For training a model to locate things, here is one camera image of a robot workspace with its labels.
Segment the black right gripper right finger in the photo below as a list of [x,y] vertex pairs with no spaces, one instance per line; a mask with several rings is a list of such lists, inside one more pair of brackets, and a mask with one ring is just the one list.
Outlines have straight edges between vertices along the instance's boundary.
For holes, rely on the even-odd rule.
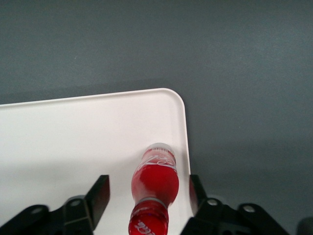
[[182,235],[287,235],[262,207],[253,203],[240,204],[237,209],[208,197],[198,175],[189,178],[189,218]]

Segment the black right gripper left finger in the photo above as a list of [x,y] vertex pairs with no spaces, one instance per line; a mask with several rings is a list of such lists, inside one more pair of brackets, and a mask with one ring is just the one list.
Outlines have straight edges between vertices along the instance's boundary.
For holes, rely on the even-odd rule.
[[30,206],[0,227],[2,235],[92,235],[110,200],[109,175],[101,175],[87,192],[60,208]]

